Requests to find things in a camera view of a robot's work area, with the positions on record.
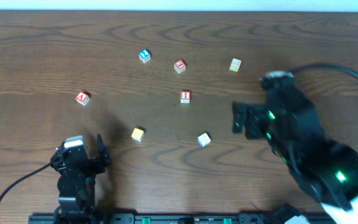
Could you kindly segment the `red letter I block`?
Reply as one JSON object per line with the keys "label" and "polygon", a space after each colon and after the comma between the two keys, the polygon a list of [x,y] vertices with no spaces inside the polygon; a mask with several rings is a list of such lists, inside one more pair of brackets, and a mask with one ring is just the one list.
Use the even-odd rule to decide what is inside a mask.
{"label": "red letter I block", "polygon": [[180,103],[189,103],[190,100],[191,100],[191,92],[190,91],[181,91]]}

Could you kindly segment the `red letter A block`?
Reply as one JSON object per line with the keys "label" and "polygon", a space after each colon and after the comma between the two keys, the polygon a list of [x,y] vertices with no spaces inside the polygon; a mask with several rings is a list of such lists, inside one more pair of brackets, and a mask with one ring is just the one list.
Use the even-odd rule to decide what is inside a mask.
{"label": "red letter A block", "polygon": [[76,95],[75,100],[76,100],[79,104],[81,104],[81,105],[83,105],[83,106],[86,106],[86,105],[88,104],[88,102],[90,101],[90,96],[89,96],[87,93],[85,93],[85,92],[83,92],[83,91],[80,91],[80,92]]}

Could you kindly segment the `blue number 2 block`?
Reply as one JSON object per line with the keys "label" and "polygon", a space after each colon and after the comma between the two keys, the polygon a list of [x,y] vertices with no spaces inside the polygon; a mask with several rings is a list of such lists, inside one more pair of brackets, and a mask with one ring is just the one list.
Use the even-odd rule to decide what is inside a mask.
{"label": "blue number 2 block", "polygon": [[151,53],[148,49],[143,49],[139,52],[139,58],[143,63],[147,63],[151,59]]}

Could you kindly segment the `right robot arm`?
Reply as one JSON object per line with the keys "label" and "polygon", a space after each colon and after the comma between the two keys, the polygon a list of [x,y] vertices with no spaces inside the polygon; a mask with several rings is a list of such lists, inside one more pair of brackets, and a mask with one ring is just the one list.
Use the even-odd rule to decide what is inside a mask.
{"label": "right robot arm", "polygon": [[336,223],[358,223],[358,153],[327,137],[294,78],[263,78],[261,86],[265,103],[233,102],[234,133],[266,140],[299,188]]}

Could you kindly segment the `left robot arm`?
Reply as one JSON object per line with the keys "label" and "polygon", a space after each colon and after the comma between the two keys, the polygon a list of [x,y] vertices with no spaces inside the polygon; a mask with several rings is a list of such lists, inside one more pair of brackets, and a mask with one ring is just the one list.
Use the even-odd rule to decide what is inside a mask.
{"label": "left robot arm", "polygon": [[106,146],[97,136],[99,156],[89,158],[83,136],[66,139],[52,156],[51,167],[60,173],[57,182],[61,214],[55,223],[106,223],[104,212],[96,208],[96,176],[112,164]]}

